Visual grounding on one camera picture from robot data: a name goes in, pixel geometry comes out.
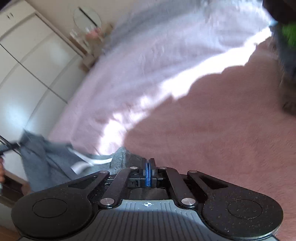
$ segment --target crosshair marking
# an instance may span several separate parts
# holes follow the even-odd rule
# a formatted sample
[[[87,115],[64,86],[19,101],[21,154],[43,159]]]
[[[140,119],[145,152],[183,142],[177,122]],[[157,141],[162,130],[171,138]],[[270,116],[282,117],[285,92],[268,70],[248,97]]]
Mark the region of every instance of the crosshair marking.
[[[144,203],[143,205],[145,205],[146,207],[150,207],[150,206],[153,205],[153,204],[150,203],[150,202],[146,202],[146,203]]]

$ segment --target white cabinet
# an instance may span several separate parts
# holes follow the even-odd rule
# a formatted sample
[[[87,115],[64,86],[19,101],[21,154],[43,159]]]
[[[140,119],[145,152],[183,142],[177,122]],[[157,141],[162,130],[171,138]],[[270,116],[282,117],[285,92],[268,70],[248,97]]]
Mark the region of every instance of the white cabinet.
[[[85,77],[85,72],[79,68],[81,61],[81,57],[77,56],[53,84],[52,90],[66,101],[70,100]]]
[[[86,74],[75,47],[49,26],[25,1],[0,13],[0,135],[9,141],[24,129],[47,137]],[[26,179],[20,156],[6,156],[5,168]]]
[[[18,4],[6,9],[0,14],[0,36],[6,34],[14,26],[34,13],[35,9],[25,1],[20,1]]]
[[[52,34],[22,64],[44,84],[50,86],[75,56],[76,52],[69,45],[56,34]]]
[[[0,44],[18,61],[28,54],[53,31],[36,15],[10,31]]]
[[[0,46],[0,84],[16,64],[17,61]]]
[[[18,65],[0,88],[0,135],[18,140],[47,88]]]

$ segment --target hand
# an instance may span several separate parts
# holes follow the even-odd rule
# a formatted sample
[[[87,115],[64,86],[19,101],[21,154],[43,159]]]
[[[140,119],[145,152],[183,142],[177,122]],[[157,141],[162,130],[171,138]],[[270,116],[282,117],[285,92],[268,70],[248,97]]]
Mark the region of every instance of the hand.
[[[4,169],[4,166],[3,166],[3,158],[0,157],[0,183],[3,183],[5,181],[5,178],[4,178],[4,174],[5,174],[5,169]]]

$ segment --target gray textured surface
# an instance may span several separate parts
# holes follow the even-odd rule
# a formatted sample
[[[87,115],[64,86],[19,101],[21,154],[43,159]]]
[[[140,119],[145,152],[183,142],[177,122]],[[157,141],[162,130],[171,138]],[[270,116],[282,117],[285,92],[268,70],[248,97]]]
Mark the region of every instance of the gray textured surface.
[[[69,151],[69,145],[49,142],[42,136],[36,136],[29,132],[24,133],[21,144],[20,152],[23,165],[33,192],[54,187],[100,170],[117,174],[123,168],[141,164],[141,157],[121,147],[114,154],[108,156],[85,154],[92,159],[106,160],[112,158],[112,161],[94,165],[77,175],[71,169],[71,166],[84,161]]]
[[[193,210],[175,206],[173,200],[123,200],[114,209],[102,210],[81,233],[64,241],[226,241],[210,231]],[[266,241],[276,241],[271,237]]]

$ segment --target gray blanket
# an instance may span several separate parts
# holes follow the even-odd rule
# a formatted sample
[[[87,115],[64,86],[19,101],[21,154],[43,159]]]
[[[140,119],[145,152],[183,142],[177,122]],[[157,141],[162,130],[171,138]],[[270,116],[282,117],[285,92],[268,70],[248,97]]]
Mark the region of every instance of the gray blanket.
[[[112,50],[119,43],[129,41],[136,34],[153,29],[161,28],[170,20],[176,19],[189,12],[196,12],[202,6],[206,6],[210,0],[163,0],[155,1],[150,7],[138,14],[130,14],[126,21],[116,27],[105,44],[104,52]]]
[[[36,192],[62,183],[98,172],[107,170],[111,174],[117,174],[120,169],[139,166],[141,157],[130,153],[126,148],[119,148],[109,156],[96,156],[84,154],[92,159],[106,160],[112,158],[110,163],[95,165],[76,174],[72,169],[75,163],[83,161],[72,153],[70,145],[52,143],[42,136],[36,136],[25,132],[21,139],[20,153],[23,165],[28,177],[31,190]]]

